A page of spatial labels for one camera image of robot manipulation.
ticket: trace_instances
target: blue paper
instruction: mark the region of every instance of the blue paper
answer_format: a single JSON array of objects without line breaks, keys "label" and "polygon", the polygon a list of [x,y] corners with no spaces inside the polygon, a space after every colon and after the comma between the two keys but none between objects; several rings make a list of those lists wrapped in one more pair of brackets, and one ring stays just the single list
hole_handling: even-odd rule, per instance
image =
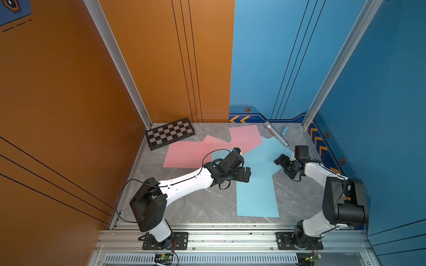
[{"label": "blue paper", "polygon": [[[251,168],[248,183],[237,182],[237,215],[279,218],[272,175],[281,170],[273,163],[281,154],[291,157],[292,151],[272,137],[246,154],[244,167]],[[213,160],[225,158],[227,151],[213,153]]]}]

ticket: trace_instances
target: blue wall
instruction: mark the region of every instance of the blue wall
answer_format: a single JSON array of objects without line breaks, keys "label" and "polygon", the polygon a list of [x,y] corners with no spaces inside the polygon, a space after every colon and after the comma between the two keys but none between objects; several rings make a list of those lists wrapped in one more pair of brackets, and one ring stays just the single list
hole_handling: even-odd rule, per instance
[{"label": "blue wall", "polygon": [[13,13],[0,1],[0,26],[31,14],[30,0],[19,0],[21,11]]},{"label": "blue wall", "polygon": [[371,196],[384,265],[426,256],[425,14],[425,1],[383,1],[320,109]]},{"label": "blue wall", "polygon": [[267,119],[306,112],[364,3],[236,0],[230,105],[254,106]]}]

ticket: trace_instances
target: pink paper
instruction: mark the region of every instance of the pink paper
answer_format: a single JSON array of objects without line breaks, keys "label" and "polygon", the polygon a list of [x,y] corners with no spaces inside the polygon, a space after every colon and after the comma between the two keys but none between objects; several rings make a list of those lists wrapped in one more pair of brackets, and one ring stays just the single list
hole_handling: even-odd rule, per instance
[{"label": "pink paper", "polygon": [[[207,135],[204,141],[177,141],[169,145],[163,167],[200,168],[202,160],[209,152],[217,149],[240,148],[243,155],[263,143],[257,126],[230,128],[232,140],[226,142]],[[209,154],[204,163],[211,162]]]}]

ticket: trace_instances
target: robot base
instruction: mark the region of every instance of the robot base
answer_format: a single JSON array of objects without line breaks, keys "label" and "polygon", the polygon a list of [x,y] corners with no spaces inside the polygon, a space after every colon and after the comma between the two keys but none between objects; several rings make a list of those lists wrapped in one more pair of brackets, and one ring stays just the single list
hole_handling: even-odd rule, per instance
[{"label": "robot base", "polygon": [[[176,241],[176,250],[186,250],[188,247],[188,232],[174,232],[174,241]],[[161,250],[154,236],[146,233],[144,238],[143,250]]]},{"label": "robot base", "polygon": [[[293,232],[276,232],[275,233],[276,241],[277,241],[279,250],[295,250],[295,249],[298,249],[293,244],[293,241],[294,241],[292,239],[293,234],[294,234]],[[314,247],[317,250],[323,250],[324,249],[324,246],[322,245],[321,241],[315,241]]]}]

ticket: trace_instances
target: wall panel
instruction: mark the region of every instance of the wall panel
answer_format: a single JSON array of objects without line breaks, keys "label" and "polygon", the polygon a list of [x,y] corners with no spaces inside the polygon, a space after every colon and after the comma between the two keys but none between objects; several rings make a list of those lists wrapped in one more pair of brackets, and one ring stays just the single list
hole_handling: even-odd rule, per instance
[{"label": "wall panel", "polygon": [[0,157],[0,174],[22,183],[0,176],[2,262],[85,265],[143,122],[83,1],[31,1],[0,29],[0,155],[87,202]]}]

